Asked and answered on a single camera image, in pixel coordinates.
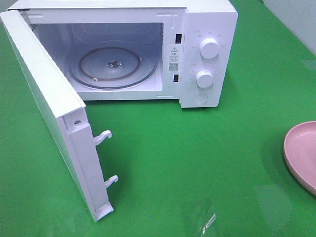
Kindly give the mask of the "white microwave knob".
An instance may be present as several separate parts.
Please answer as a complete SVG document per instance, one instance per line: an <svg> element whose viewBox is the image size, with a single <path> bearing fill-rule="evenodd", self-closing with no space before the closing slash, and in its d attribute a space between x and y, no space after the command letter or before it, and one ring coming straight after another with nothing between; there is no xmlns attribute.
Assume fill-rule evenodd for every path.
<svg viewBox="0 0 316 237"><path fill-rule="evenodd" d="M199 44L200 54L205 59L212 59L219 53L220 44L215 37L207 37Z"/></svg>
<svg viewBox="0 0 316 237"><path fill-rule="evenodd" d="M202 70L196 74L197 86L200 88L208 88L212 86L214 82L214 77L211 71Z"/></svg>

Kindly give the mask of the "white microwave door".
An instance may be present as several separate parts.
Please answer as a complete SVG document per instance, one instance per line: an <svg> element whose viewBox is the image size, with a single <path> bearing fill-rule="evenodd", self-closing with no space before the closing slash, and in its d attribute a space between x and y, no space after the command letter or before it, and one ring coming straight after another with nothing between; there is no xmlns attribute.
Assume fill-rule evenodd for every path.
<svg viewBox="0 0 316 237"><path fill-rule="evenodd" d="M116 175L104 180L97 145L111 138L109 130L94 137L85 103L17 10L0 14L25 79L58 149L98 221L113 211L107 188Z"/></svg>

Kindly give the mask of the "pink plate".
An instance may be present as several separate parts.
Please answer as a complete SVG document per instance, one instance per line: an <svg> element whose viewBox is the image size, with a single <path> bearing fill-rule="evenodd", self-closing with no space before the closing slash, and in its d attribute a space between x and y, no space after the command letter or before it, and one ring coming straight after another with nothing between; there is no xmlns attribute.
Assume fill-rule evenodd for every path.
<svg viewBox="0 0 316 237"><path fill-rule="evenodd" d="M285 163L295 179L311 194L316 194L316 122L291 128L283 143Z"/></svg>

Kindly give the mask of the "round microwave door button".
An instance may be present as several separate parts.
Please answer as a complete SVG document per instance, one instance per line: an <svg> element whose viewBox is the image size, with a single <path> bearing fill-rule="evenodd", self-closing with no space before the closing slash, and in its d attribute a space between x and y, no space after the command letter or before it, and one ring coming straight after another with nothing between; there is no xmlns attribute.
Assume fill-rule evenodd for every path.
<svg viewBox="0 0 316 237"><path fill-rule="evenodd" d="M208 95L206 93L198 93L193 96L193 101L197 105L203 105L208 101Z"/></svg>

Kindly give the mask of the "white microwave oven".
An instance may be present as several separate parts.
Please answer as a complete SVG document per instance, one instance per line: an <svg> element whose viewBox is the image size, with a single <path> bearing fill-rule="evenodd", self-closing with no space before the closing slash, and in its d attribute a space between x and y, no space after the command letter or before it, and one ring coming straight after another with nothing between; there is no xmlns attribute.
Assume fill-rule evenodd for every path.
<svg viewBox="0 0 316 237"><path fill-rule="evenodd" d="M82 100L177 99L183 108L218 105L238 13L227 0L19 0L17 10ZM199 44L215 37L220 49L205 59ZM131 41L160 53L155 72L140 84L114 90L91 88L69 73L70 59L88 45ZM196 74L212 72L208 88ZM197 105L193 96L206 93Z"/></svg>

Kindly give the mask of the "glass microwave turntable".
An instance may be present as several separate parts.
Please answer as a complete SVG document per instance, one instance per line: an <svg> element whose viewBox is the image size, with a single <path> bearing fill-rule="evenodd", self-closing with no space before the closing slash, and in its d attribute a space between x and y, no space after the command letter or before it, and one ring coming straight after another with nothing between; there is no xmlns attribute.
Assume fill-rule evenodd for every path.
<svg viewBox="0 0 316 237"><path fill-rule="evenodd" d="M151 46L111 40L88 45L70 59L69 73L82 85L114 90L142 83L156 70L160 53Z"/></svg>

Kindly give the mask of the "green table mat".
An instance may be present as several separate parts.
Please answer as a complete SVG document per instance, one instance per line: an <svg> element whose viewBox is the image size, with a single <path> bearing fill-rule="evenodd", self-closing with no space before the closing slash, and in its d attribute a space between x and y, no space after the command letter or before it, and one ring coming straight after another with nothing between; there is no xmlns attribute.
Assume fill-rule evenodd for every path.
<svg viewBox="0 0 316 237"><path fill-rule="evenodd" d="M180 204L209 198L221 237L313 237L316 198L289 173L283 141L316 118L316 59L261 0L235 0L238 21L216 108L175 100L88 101L114 211L94 222L0 31L0 234L3 237L186 237ZM254 186L292 201L281 229Z"/></svg>

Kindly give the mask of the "clear tape patch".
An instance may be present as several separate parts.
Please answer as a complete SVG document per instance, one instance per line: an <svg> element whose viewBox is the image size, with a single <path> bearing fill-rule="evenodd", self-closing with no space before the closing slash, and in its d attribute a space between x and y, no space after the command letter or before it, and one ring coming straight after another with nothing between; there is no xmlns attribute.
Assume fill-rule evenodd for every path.
<svg viewBox="0 0 316 237"><path fill-rule="evenodd" d="M254 186L265 222L271 229L281 229L288 223L293 205L281 185Z"/></svg>
<svg viewBox="0 0 316 237"><path fill-rule="evenodd" d="M209 198L180 204L180 213L187 237L220 237L217 216Z"/></svg>

